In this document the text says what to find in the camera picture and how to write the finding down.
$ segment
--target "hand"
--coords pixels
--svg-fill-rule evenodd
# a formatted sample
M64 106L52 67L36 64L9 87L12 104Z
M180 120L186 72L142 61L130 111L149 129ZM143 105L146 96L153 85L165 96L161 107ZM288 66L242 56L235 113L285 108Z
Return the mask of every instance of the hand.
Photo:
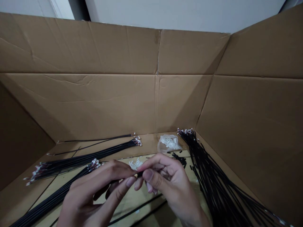
M184 226L209 227L209 221L202 210L182 164L164 154L156 154L137 169L143 172L135 184L135 190L147 182L149 193L159 190L167 199L170 208Z
M63 201L57 227L108 226L115 209L135 183L136 173L129 165L112 160L73 182ZM93 200L104 192L106 202L94 205Z

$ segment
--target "plastic bag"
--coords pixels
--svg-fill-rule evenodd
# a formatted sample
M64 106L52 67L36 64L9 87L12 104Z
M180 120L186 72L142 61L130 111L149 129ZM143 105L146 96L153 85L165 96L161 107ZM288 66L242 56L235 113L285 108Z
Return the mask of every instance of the plastic bag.
M160 137L158 146L159 153L166 153L168 151L175 151L182 149L178 144L178 137L175 135L163 135Z

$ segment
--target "cardboard panel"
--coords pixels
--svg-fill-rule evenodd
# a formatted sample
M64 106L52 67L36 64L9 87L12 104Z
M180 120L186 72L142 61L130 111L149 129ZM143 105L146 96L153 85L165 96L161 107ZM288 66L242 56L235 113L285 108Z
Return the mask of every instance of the cardboard panel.
M25 112L21 105L0 83L0 191L23 173L55 143ZM12 162L18 157L17 165Z
M303 224L303 80L214 76L197 131L274 213Z
M303 78L303 4L234 33L217 75Z
M160 31L0 13L0 72L154 74Z
M157 132L195 127L211 78L210 75L159 75Z
M2 74L55 140L154 132L155 75Z
M63 143L57 144L50 152L56 154L77 148L79 148L78 143ZM0 193L0 226L10 226L22 217L54 180L55 177L45 178L26 186L27 181L24 181L23 178L31 177L32 172L36 169L35 165L38 165L40 162L70 158L74 154L75 152L58 156L44 155L4 188ZM21 162L18 156L15 156L15 159L17 160L15 164Z
M229 37L228 33L163 30L159 74L213 75Z

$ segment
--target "cable bundle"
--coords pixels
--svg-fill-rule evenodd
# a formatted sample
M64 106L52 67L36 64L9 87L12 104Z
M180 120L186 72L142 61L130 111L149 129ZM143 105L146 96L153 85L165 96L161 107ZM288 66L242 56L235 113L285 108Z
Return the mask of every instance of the cable bundle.
M100 167L99 160L94 159L87 167L81 170L76 176L74 176L70 181L68 181L65 185L59 188L56 192L54 192L51 196L45 199L43 202L38 204L36 207L31 209L25 215L23 215L20 219L18 219L15 223L13 223L10 227L26 227L32 226L36 223L40 218L58 206L65 198L66 194L69 191L71 184L79 179L80 177L89 174Z
M187 143L194 171L213 219L213 226L292 226L229 180L219 165L198 143L193 129L180 130Z
M89 163L92 159L101 159L130 147L142 146L141 141L139 139L140 137L136 137L128 142L92 154L86 154L86 155L72 157L68 159L40 163L40 165L36 166L36 171L33 172L33 176L30 178L30 181L27 183L27 185L31 184L32 182L38 179L55 176L59 173L68 172L75 168L84 166L87 163Z
M47 153L47 155L49 155L49 156L56 156L56 155L60 155L60 154L67 154L67 153L71 153L71 152L83 150L83 149L85 149L85 148L89 148L89 147L95 146L95 145L97 145L97 144L99 144L99 143L104 143L104 142L107 142L107 141L110 141L110 140L113 140L113 139L118 139L118 138L123 138L123 137L136 137L135 135L136 135L136 133L134 133L134 135L132 135L132 134L127 134L127 135L122 135L122 136L117 136L117 137L112 137L112 138L107 138L107 139L97 139L97 140L69 140L69 141L64 141L64 143L67 143L67 142L89 142L89 141L99 141L99 140L103 140L103 141L101 141L101 142L94 143L94 144L92 144L92 145L89 145L89 146L86 146L86 147L83 147L83 148L79 148L79 149L76 149L76 150L66 151L66 152L57 153L57 154L50 154L50 153Z

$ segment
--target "left hand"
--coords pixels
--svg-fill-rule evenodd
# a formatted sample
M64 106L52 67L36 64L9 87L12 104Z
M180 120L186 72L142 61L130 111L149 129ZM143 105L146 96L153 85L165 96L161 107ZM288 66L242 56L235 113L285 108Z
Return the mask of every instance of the left hand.
M108 226L115 209L135 183L136 173L129 165L111 160L73 182L64 198L57 227ZM93 204L105 192L106 202Z

